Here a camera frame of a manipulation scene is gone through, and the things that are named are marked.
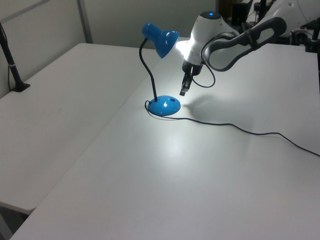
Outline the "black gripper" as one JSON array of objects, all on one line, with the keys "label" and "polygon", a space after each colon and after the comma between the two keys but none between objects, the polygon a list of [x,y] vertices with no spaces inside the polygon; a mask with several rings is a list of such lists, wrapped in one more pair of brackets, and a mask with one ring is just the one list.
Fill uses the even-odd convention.
[{"label": "black gripper", "polygon": [[185,94],[191,87],[191,84],[193,82],[193,76],[198,76],[201,73],[202,68],[202,64],[196,65],[188,62],[187,60],[183,61],[182,71],[184,72],[184,76],[182,79],[181,90],[179,93],[180,96],[185,96]]}]

